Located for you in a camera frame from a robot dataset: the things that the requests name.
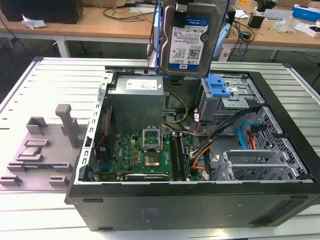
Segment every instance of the floor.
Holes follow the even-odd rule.
[[[25,49],[20,46],[19,42],[13,44],[13,49],[8,49],[0,39],[0,102],[6,97],[8,92],[23,74],[33,57],[30,56]],[[23,44],[32,52],[34,56],[42,57],[59,57],[59,52],[53,46],[51,40],[24,39]],[[132,43],[101,43],[101,42],[83,42],[84,49],[78,41],[68,41],[70,54],[73,58],[120,58],[120,59],[145,59],[146,45]],[[271,50],[254,50],[250,49],[243,58],[243,62],[259,62],[272,63],[270,56]],[[316,63],[320,63],[320,57],[309,57],[308,59],[315,62],[312,63],[299,52],[279,53],[276,63],[289,63],[294,69],[308,82],[312,83],[316,76],[320,73]],[[236,62],[238,57],[232,56],[229,61]],[[314,85],[314,89],[320,92],[320,78]]]

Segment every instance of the aluminum workbench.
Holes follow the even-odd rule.
[[[31,116],[60,124],[54,109],[66,103],[79,124],[88,122],[105,66],[138,68],[147,61],[39,58],[30,64],[0,104],[0,176],[26,135]],[[294,69],[280,63],[238,62],[213,62],[211,69],[260,72],[320,156],[320,97]],[[64,192],[0,192],[0,239],[320,239],[320,205],[278,227],[91,232],[64,199]]]

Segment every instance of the blue box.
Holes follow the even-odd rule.
[[[320,9],[314,7],[300,7],[295,4],[293,7],[293,16],[298,19],[304,19],[311,22],[316,22],[320,19]]]

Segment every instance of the black box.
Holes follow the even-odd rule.
[[[264,19],[265,19],[265,16],[251,15],[248,25],[250,28],[259,29]]]
[[[33,20],[76,24],[84,8],[82,0],[0,0],[8,21],[21,21],[22,14]]]

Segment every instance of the blue drive latch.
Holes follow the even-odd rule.
[[[211,91],[211,97],[229,98],[231,96],[231,93],[226,88],[227,84],[220,75],[209,75],[206,83]]]

